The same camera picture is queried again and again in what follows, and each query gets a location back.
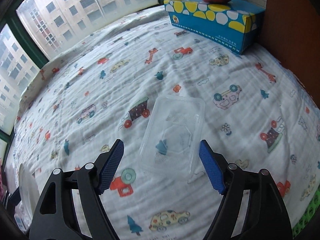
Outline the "green perforated trash basket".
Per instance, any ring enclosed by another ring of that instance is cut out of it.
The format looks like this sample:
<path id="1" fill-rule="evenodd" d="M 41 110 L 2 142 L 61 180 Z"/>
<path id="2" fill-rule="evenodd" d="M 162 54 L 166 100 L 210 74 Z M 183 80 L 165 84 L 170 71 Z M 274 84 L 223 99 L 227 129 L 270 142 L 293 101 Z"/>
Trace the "green perforated trash basket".
<path id="1" fill-rule="evenodd" d="M 292 233 L 293 238 L 296 238 L 303 229 L 309 224 L 310 220 L 315 216 L 317 209 L 319 208 L 319 188 L 316 190 L 315 195 L 310 201 L 308 207 L 306 208 L 304 214 L 298 221 L 298 223 L 293 227 Z"/>

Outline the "cartoon print bed sheet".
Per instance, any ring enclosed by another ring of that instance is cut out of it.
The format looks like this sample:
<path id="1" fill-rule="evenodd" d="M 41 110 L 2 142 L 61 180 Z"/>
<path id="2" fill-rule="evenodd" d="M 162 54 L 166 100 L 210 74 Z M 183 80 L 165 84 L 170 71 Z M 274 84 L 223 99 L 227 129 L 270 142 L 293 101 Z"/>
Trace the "cartoon print bed sheet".
<path id="1" fill-rule="evenodd" d="M 319 109 L 265 48 L 236 55 L 170 23 L 131 14 L 50 61 L 20 100 L 4 172 L 38 195 L 52 172 L 124 155 L 100 201 L 120 239 L 201 239 L 221 194 L 201 140 L 246 171 L 269 170 L 298 236 L 319 207 Z"/>

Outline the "blue yellow tissue box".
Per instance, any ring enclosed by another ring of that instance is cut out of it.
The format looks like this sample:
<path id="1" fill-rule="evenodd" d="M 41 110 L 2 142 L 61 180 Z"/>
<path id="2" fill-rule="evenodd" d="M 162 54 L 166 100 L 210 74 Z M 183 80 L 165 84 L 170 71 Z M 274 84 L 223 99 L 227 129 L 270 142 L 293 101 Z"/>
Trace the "blue yellow tissue box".
<path id="1" fill-rule="evenodd" d="M 208 38 L 236 54 L 255 42 L 265 9 L 243 0 L 210 4 L 203 0 L 164 0 L 173 26 Z"/>

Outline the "brown wooden cabinet panel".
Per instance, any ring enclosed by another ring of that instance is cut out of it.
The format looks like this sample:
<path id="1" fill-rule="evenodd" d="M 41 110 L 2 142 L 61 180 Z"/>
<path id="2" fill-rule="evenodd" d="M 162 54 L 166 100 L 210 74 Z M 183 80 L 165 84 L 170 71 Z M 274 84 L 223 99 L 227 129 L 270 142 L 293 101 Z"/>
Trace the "brown wooden cabinet panel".
<path id="1" fill-rule="evenodd" d="M 267 0 L 261 44 L 319 104 L 319 0 Z"/>

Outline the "green window frame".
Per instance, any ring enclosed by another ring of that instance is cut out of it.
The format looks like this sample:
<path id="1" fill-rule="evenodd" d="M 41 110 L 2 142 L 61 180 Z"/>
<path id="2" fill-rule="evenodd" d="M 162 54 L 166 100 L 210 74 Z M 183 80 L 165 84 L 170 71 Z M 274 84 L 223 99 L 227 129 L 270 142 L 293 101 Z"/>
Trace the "green window frame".
<path id="1" fill-rule="evenodd" d="M 1 160 L 25 89 L 54 57 L 105 25 L 164 0 L 1 0 Z"/>

